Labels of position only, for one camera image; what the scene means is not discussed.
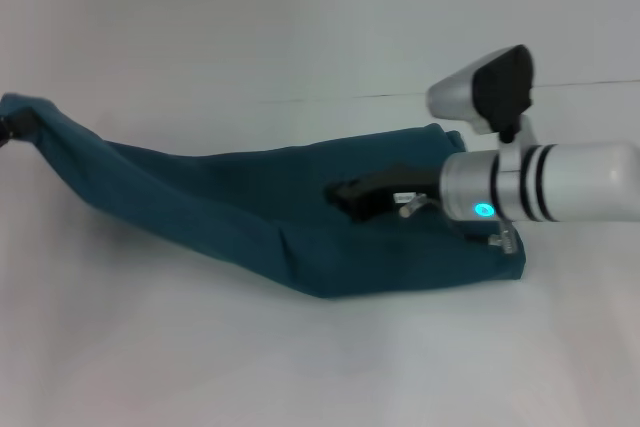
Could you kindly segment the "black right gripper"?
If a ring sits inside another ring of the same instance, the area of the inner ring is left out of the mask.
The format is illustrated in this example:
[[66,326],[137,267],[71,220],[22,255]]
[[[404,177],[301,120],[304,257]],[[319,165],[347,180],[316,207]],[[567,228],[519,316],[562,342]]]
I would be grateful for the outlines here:
[[362,223],[391,212],[396,205],[395,194],[424,194],[439,203],[440,174],[440,168],[419,169],[398,164],[360,179],[330,183],[323,194],[328,204],[353,222]]

